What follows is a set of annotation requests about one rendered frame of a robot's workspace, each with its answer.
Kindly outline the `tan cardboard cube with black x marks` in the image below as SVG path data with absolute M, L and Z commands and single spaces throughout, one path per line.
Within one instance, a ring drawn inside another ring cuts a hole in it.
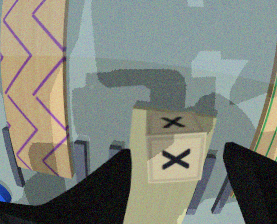
M 147 115 L 145 140 L 149 183 L 202 180 L 206 129 L 194 112 Z

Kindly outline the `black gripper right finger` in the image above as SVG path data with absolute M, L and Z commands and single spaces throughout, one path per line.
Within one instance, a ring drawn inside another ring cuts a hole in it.
M 277 161 L 224 144 L 224 167 L 246 224 L 277 224 Z

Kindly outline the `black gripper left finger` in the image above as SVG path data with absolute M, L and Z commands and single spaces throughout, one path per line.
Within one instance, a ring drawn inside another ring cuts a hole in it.
M 44 205 L 0 201 L 0 224 L 123 224 L 131 171 L 131 149 L 123 148 L 81 183 Z

